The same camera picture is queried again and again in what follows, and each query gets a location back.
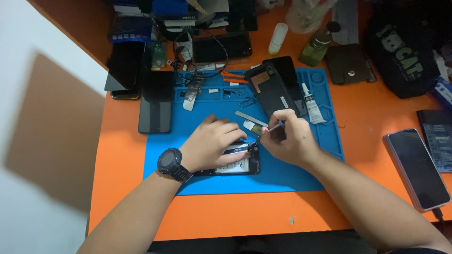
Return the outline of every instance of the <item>white glue tube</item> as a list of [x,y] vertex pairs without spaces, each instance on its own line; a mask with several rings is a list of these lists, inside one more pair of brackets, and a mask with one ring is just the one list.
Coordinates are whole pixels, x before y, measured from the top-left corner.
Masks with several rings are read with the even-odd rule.
[[274,56],[278,54],[288,29],[289,27],[285,23],[278,23],[276,25],[275,30],[273,31],[272,40],[268,46],[268,53],[270,55]]
[[312,96],[312,94],[309,94],[306,84],[302,83],[301,86],[303,87],[303,92],[305,92],[305,102],[306,108],[308,109],[309,121],[313,124],[326,122],[323,119],[322,114],[320,113],[317,103],[315,103],[314,97]]
[[196,70],[197,71],[212,71],[214,69],[222,68],[223,66],[224,66],[224,64],[210,63],[210,64],[206,64],[203,66],[196,66]]

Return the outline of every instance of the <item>black cable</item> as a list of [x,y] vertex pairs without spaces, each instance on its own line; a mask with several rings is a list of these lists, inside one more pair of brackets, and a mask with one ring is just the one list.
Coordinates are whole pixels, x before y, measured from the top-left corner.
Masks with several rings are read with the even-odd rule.
[[440,229],[439,229],[439,231],[441,232],[441,233],[443,233],[444,232],[444,219],[443,219],[443,212],[441,211],[441,208],[435,208],[435,209],[433,209],[432,210],[432,212],[433,212],[433,215],[435,215],[435,218],[438,220],[438,222],[439,222],[439,227],[440,227]]
[[[186,32],[182,32],[182,33],[180,33],[176,38],[175,38],[175,40],[174,40],[174,42],[173,42],[173,53],[174,53],[174,66],[173,66],[173,69],[174,69],[174,72],[177,74],[177,76],[179,77],[179,78],[181,78],[181,79],[183,79],[185,82],[183,82],[183,83],[180,83],[180,84],[176,84],[176,85],[182,85],[182,86],[185,86],[185,85],[187,85],[188,83],[190,83],[190,81],[192,81],[192,80],[194,80],[194,79],[197,79],[197,80],[206,80],[206,79],[210,79],[210,78],[212,78],[212,77],[214,77],[214,76],[216,76],[216,75],[218,75],[218,74],[220,74],[220,73],[222,73],[223,71],[224,71],[224,69],[226,68],[226,66],[227,66],[227,64],[228,64],[228,62],[229,62],[229,55],[228,55],[228,53],[227,53],[227,50],[226,50],[226,48],[224,47],[224,45],[215,37],[215,35],[213,35],[211,32],[209,32],[208,30],[205,30],[206,32],[208,32],[211,36],[212,36],[212,38],[223,48],[223,50],[224,50],[224,52],[225,52],[225,55],[226,55],[226,61],[225,61],[225,64],[224,64],[224,66],[217,72],[217,73],[215,73],[215,74],[213,74],[213,75],[210,75],[210,76],[199,76],[199,75],[196,75],[196,73],[198,72],[197,70],[196,70],[196,66],[193,64],[193,63],[190,63],[189,65],[192,65],[195,69],[194,69],[194,75],[191,75],[192,76],[192,78],[190,78],[190,79],[186,79],[183,75],[180,75],[179,74],[179,71],[178,71],[178,67],[179,67],[179,63],[182,63],[182,61],[180,60],[180,58],[179,58],[179,53],[180,52],[182,52],[182,50],[184,49],[184,48],[186,48],[186,47],[184,47],[184,46],[180,46],[180,47],[178,47],[177,49],[175,48],[175,44],[176,44],[176,42],[177,42],[177,40],[178,40],[178,38],[181,36],[181,35],[183,35],[183,34],[185,34]],[[190,54],[190,51],[187,49],[187,51],[188,51],[188,54],[189,54],[189,56],[190,56],[190,58],[192,58],[193,59],[193,57],[191,56],[191,54]]]

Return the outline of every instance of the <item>hand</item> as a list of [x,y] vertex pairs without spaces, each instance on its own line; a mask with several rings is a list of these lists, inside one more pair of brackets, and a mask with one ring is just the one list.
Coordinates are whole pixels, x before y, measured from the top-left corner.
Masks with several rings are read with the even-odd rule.
[[262,127],[260,139],[262,145],[275,158],[304,169],[320,161],[319,156],[323,154],[323,151],[317,145],[309,123],[305,119],[297,118],[292,109],[278,110],[270,118],[268,127],[274,127],[278,120],[285,121],[287,139],[278,141],[276,139],[277,130],[270,133],[266,127]]
[[249,158],[248,153],[235,153],[224,155],[225,149],[240,138],[246,140],[247,136],[235,122],[222,118],[217,120],[210,115],[196,128],[193,134],[179,148],[182,152],[182,166],[191,173],[214,169]]

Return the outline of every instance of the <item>green liquid bottle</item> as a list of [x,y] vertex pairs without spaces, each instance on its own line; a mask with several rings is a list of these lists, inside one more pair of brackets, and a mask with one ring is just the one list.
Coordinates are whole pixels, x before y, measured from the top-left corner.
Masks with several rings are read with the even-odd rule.
[[333,35],[340,31],[340,25],[337,22],[331,21],[326,25],[326,29],[317,30],[298,56],[300,62],[315,67],[325,56],[328,46],[330,45]]

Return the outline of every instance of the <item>black wristwatch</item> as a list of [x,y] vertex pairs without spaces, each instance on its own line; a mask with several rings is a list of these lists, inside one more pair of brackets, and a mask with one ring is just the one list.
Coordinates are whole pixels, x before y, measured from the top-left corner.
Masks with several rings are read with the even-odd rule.
[[182,161],[182,153],[177,148],[169,148],[164,151],[157,161],[157,169],[162,174],[169,174],[179,182],[187,182],[193,174],[190,173],[180,163]]

